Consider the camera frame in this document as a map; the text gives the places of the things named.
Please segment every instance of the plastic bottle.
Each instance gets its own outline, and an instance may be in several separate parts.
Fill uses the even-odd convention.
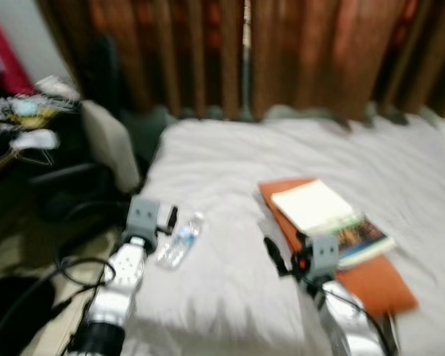
[[[175,269],[189,252],[194,241],[201,234],[204,217],[196,213],[184,226],[179,228],[173,240],[159,253],[158,264],[167,269]]]

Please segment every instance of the white bedsheet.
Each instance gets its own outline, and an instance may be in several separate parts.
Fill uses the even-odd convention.
[[[194,211],[208,222],[177,271],[149,257],[123,355],[330,355],[312,301],[267,257],[260,226],[277,229],[257,189],[319,177],[398,242],[388,257],[420,303],[398,317],[401,354],[444,356],[445,141],[414,116],[353,129],[278,119],[165,131],[142,195],[177,204],[179,224]]]

